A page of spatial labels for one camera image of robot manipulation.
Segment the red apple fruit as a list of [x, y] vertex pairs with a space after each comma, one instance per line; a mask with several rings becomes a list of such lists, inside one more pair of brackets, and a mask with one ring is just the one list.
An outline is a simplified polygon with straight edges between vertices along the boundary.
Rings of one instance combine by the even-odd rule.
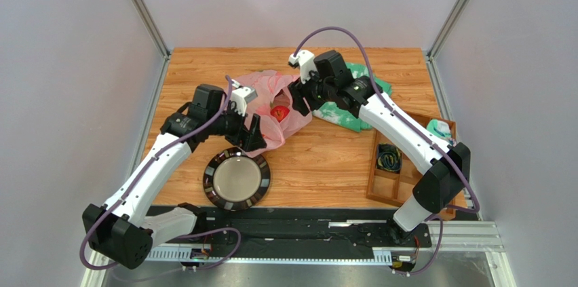
[[290, 109], [284, 105], [276, 105], [270, 110], [270, 115], [277, 121], [282, 122], [290, 114]]

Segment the pink plastic bag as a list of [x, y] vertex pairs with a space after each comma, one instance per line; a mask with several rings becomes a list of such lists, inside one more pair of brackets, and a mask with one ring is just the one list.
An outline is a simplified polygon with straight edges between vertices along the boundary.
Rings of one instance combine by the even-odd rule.
[[242, 86], [254, 88], [257, 97], [248, 103], [250, 123], [253, 114], [261, 117], [260, 130], [267, 146], [248, 153], [255, 157], [282, 147], [286, 140], [312, 121], [312, 114], [301, 115], [292, 108], [288, 85], [299, 80], [299, 75], [285, 75], [274, 70], [255, 71], [236, 77]]

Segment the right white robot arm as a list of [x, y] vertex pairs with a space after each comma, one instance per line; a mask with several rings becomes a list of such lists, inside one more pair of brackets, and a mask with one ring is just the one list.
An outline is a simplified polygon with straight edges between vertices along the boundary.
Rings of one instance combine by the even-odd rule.
[[330, 50], [315, 56], [300, 50], [289, 56], [288, 64], [300, 72], [299, 79], [288, 86], [295, 110], [307, 115], [333, 102], [389, 139], [421, 173], [412, 195], [393, 215], [397, 229], [413, 231], [467, 186], [469, 148], [461, 142], [451, 145], [427, 131], [371, 77], [355, 78], [340, 53]]

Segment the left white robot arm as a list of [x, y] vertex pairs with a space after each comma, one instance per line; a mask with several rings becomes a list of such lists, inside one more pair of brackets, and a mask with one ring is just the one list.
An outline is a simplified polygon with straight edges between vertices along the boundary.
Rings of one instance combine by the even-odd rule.
[[116, 265], [135, 269], [158, 245], [194, 232], [204, 219], [198, 207], [183, 203], [156, 216], [148, 216], [149, 208], [169, 177], [208, 137], [222, 136], [243, 151], [266, 146], [260, 116], [246, 123], [248, 104], [257, 96], [254, 88], [235, 80], [229, 80], [226, 90], [197, 86], [192, 100], [166, 118], [127, 181], [102, 205], [90, 204], [83, 211], [81, 263], [92, 270]]

